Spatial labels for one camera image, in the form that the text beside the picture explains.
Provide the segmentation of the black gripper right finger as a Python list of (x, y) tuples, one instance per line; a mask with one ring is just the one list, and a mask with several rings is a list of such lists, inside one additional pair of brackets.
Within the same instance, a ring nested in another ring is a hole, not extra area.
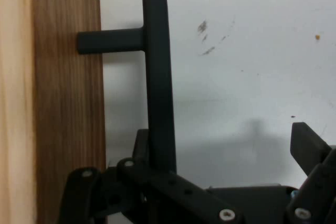
[(289, 223), (335, 223), (335, 149), (297, 122), (292, 124), (290, 153), (307, 178), (286, 208)]

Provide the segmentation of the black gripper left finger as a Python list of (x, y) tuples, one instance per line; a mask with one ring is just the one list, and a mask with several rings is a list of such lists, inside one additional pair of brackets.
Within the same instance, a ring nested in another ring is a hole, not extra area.
[(149, 166), (148, 131), (132, 157), (101, 172), (79, 168), (67, 178), (59, 223), (105, 223), (121, 213), (132, 223), (243, 223), (241, 211), (172, 172)]

